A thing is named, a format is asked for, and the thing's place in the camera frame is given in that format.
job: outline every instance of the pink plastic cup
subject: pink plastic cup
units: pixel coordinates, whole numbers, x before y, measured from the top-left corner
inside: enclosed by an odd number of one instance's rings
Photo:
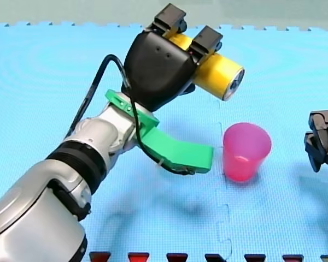
[[[270,136],[251,123],[230,126],[223,138],[223,169],[234,182],[247,182],[271,151]]]

